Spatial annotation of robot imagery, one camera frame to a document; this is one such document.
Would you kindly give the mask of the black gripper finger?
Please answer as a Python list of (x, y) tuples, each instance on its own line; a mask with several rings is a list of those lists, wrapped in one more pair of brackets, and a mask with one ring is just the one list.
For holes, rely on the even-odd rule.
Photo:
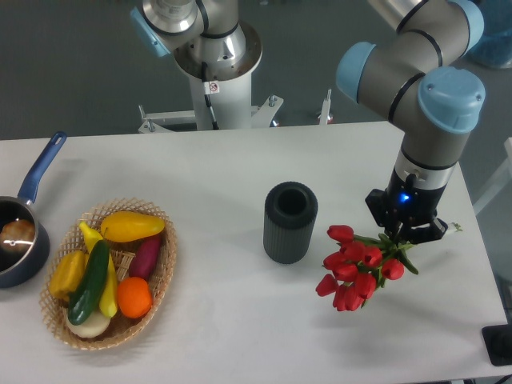
[(386, 228), (389, 218), (387, 195), (384, 190), (372, 189), (366, 196), (365, 203), (379, 227)]
[(406, 240), (411, 244), (421, 244), (440, 240), (448, 230), (448, 225), (439, 218), (434, 218), (424, 226), (408, 229)]

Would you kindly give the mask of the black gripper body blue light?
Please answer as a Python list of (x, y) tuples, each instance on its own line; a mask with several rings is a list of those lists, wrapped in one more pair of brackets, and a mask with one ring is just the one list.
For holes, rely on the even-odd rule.
[(442, 187), (423, 190), (408, 186), (393, 170), (386, 188), (386, 229), (396, 230), (400, 223), (411, 227), (430, 223), (442, 194)]

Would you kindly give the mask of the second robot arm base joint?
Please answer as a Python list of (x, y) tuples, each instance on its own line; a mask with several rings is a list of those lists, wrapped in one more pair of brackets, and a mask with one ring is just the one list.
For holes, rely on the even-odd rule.
[(130, 12), (136, 35), (159, 58), (198, 37), (224, 38), (238, 20), (237, 1), (141, 1)]

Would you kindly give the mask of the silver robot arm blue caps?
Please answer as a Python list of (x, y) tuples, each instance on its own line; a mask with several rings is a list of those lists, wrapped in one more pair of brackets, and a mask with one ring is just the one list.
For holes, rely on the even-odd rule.
[(437, 206), (476, 127), (482, 81), (454, 62), (482, 37), (484, 20), (470, 1), (374, 1), (396, 32), (387, 47), (354, 44), (336, 72), (341, 92), (403, 132), (390, 181), (366, 204), (396, 243), (439, 240), (447, 225)]

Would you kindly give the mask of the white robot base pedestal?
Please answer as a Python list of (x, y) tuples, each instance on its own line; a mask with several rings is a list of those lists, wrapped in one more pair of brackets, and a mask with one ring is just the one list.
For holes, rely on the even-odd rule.
[(284, 99), (272, 94), (260, 106), (251, 100), (252, 73), (262, 58), (261, 40), (252, 26), (240, 21), (224, 38), (198, 37), (172, 55), (188, 77), (193, 109), (147, 114), (140, 108), (141, 133), (168, 133), (192, 123), (198, 130), (276, 127)]

